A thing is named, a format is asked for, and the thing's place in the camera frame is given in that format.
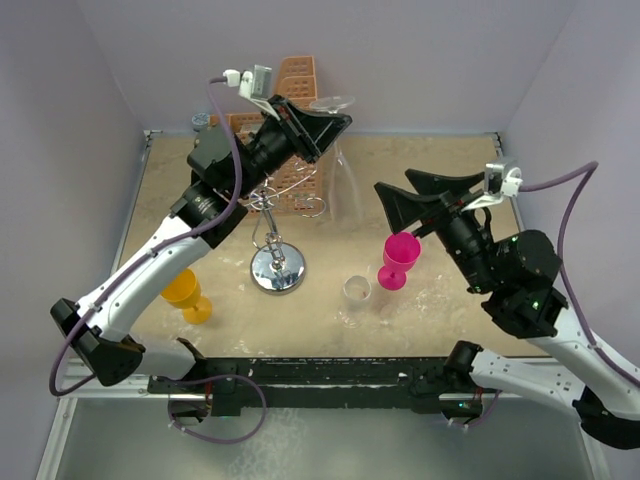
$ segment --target white wall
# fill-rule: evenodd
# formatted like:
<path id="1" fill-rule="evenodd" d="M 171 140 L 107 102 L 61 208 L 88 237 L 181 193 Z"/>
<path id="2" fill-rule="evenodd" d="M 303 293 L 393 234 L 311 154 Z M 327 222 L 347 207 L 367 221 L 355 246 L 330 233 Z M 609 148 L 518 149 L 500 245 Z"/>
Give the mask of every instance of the white wall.
<path id="1" fill-rule="evenodd" d="M 62 336 L 49 317 L 108 273 L 141 126 L 73 0 L 0 4 L 2 478 L 34 478 Z"/>
<path id="2" fill-rule="evenodd" d="M 640 3 L 580 1 L 505 134 L 527 183 L 600 168 L 569 224 L 565 263 L 592 327 L 640 364 Z M 568 186 L 519 198 L 529 228 L 555 238 Z M 638 478 L 639 452 L 612 452 Z"/>
<path id="3" fill-rule="evenodd" d="M 503 130 L 575 4 L 78 1 L 145 128 L 188 129 L 210 108 L 205 79 L 226 68 L 313 54 L 321 95 L 357 98 L 351 132 Z"/>

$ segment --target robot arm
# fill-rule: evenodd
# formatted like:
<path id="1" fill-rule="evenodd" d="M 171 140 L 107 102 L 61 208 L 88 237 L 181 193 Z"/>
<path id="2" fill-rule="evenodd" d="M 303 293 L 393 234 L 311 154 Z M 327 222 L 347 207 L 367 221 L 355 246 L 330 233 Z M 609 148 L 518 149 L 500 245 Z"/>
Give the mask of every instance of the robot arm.
<path id="1" fill-rule="evenodd" d="M 245 72 L 250 75 L 236 73 L 225 72 L 231 86 L 244 82 L 245 76 L 254 82 L 259 80 L 259 88 L 244 82 L 240 93 L 265 112 L 264 123 L 249 144 L 235 138 L 242 165 L 241 197 L 247 197 L 293 155 L 315 163 L 351 124 L 347 115 L 304 112 L 278 95 L 268 100 L 260 98 L 268 88 L 264 69 Z M 188 235 L 221 214 L 235 185 L 231 146 L 222 127 L 201 131 L 194 145 L 187 159 L 192 169 L 191 185 L 153 236 L 98 288 L 77 302 L 61 299 L 51 308 L 63 335 L 76 328 L 71 346 L 105 386 L 133 373 L 182 379 L 196 363 L 197 351 L 186 340 L 143 345 L 129 334 L 149 303 L 186 267 L 224 241 L 247 214 L 247 208 L 238 203 L 218 226 Z M 181 235 L 181 240 L 157 247 Z M 110 291 L 107 299 L 98 302 L 105 291 Z M 92 315 L 78 330 L 90 310 Z"/>
<path id="2" fill-rule="evenodd" d="M 547 236 L 526 230 L 498 242 L 491 233 L 490 204 L 521 183 L 513 163 L 492 164 L 487 172 L 453 178 L 407 170 L 417 191 L 384 183 L 375 189 L 393 233 L 419 222 L 412 232 L 435 233 L 469 284 L 472 294 L 491 293 L 482 303 L 492 321 L 509 335 L 541 348 L 564 367 L 555 375 L 459 342 L 450 368 L 475 384 L 522 395 L 580 417 L 582 427 L 618 448 L 640 447 L 640 389 L 612 370 L 589 344 L 573 308 L 553 288 L 562 260 Z M 484 181 L 484 190 L 471 188 Z M 475 209 L 485 212 L 481 225 Z M 640 380 L 638 368 L 596 337 L 598 347 L 618 367 Z"/>

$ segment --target pink goblet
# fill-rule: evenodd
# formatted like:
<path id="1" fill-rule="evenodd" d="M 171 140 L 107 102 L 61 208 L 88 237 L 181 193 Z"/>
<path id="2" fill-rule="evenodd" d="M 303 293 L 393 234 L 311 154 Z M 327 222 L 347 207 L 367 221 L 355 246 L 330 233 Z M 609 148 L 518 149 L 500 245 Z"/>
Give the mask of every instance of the pink goblet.
<path id="1" fill-rule="evenodd" d="M 407 273 L 416 264 L 422 245 L 408 232 L 391 235 L 384 242 L 384 267 L 378 271 L 378 283 L 387 290 L 400 290 L 407 283 Z"/>

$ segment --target round metal base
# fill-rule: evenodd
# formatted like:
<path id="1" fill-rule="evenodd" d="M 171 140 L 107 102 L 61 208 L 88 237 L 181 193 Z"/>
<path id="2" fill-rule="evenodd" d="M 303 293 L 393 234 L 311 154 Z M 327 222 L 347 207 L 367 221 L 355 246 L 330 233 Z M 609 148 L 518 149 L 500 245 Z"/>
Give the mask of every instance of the round metal base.
<path id="1" fill-rule="evenodd" d="M 298 287 L 307 271 L 304 256 L 293 245 L 281 244 L 284 254 L 284 266 L 273 268 L 273 257 L 268 247 L 262 247 L 251 260 L 251 279 L 263 292 L 272 295 L 284 295 Z"/>

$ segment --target black metal bar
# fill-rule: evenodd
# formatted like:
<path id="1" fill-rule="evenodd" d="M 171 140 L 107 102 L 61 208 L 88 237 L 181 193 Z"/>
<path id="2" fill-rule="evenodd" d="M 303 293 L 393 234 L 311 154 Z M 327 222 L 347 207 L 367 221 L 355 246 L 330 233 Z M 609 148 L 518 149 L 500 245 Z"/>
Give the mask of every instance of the black metal bar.
<path id="1" fill-rule="evenodd" d="M 450 408 L 443 393 L 470 394 L 476 386 L 448 375 L 445 357 L 378 358 L 206 358 L 198 376 L 236 373 L 263 390 L 270 408 L 400 408 L 438 413 Z M 149 382 L 150 393 L 203 393 L 204 384 L 182 387 L 162 379 Z M 260 407 L 254 389 L 242 382 L 213 385 L 212 415 L 239 415 Z"/>

